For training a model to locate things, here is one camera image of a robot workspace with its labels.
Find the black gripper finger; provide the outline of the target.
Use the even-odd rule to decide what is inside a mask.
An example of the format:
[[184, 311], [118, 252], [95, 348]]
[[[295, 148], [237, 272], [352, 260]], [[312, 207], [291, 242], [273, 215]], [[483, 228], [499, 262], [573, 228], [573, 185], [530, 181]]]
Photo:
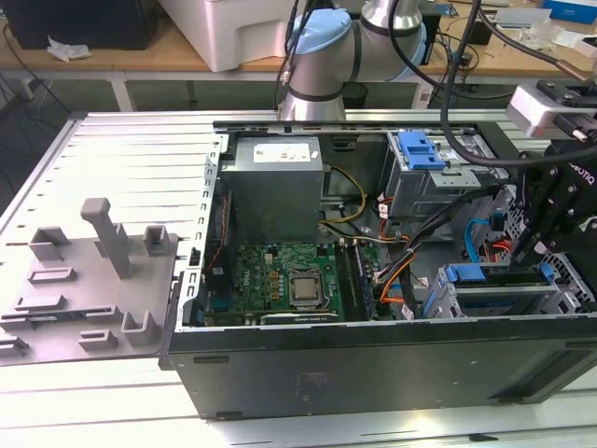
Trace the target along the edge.
[[565, 253], [590, 248], [590, 222], [587, 224], [552, 224], [547, 212], [543, 218], [546, 232], [541, 242], [535, 246], [538, 259], [547, 253]]
[[552, 186], [552, 172], [552, 167], [518, 170], [516, 206], [522, 211], [523, 230], [512, 252], [514, 264], [533, 264], [538, 259], [535, 246], [546, 232], [543, 218], [547, 212], [546, 198]]

